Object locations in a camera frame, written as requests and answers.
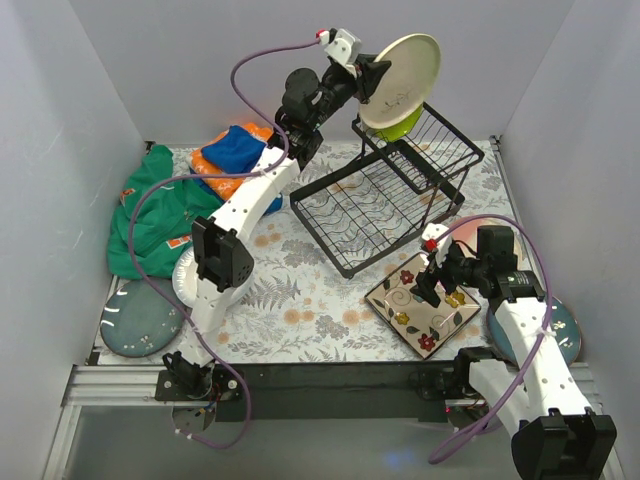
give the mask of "green bowl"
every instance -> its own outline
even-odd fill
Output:
[[[376,132],[376,136],[385,140],[386,142],[395,142],[400,138],[404,137],[407,133],[413,129],[415,124],[418,122],[420,115],[422,114],[422,105],[418,107],[418,109],[409,115],[407,118],[402,120],[400,123],[396,123],[395,125],[387,128],[383,128]]]

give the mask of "dish rack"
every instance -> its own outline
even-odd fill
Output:
[[[484,157],[426,103],[394,141],[359,117],[351,126],[362,139],[358,156],[291,194],[291,208],[345,278],[455,215],[469,169]]]

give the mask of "green cloth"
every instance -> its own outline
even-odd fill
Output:
[[[142,159],[120,194],[120,203],[111,220],[107,262],[114,275],[140,278],[127,247],[127,234],[138,200],[156,183],[171,177],[173,154],[156,145]],[[170,278],[178,257],[191,246],[191,224],[197,216],[208,217],[222,206],[192,181],[170,183],[156,190],[144,203],[133,229],[136,257],[144,271],[155,277]]]

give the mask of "red cap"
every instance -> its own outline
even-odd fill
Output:
[[[430,238],[426,242],[424,242],[424,246],[427,249],[427,252],[433,252],[436,248],[438,248],[438,242],[436,242],[433,238]]]

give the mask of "orange label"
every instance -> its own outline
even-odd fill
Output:
[[[173,250],[174,248],[178,248],[184,245],[185,243],[189,243],[190,241],[191,241],[191,235],[184,235],[182,237],[172,238],[171,240],[167,240],[167,245],[169,245],[169,248]]]
[[[124,205],[124,199],[132,193],[135,193],[135,191],[135,188],[127,188],[126,190],[120,192],[120,203]]]

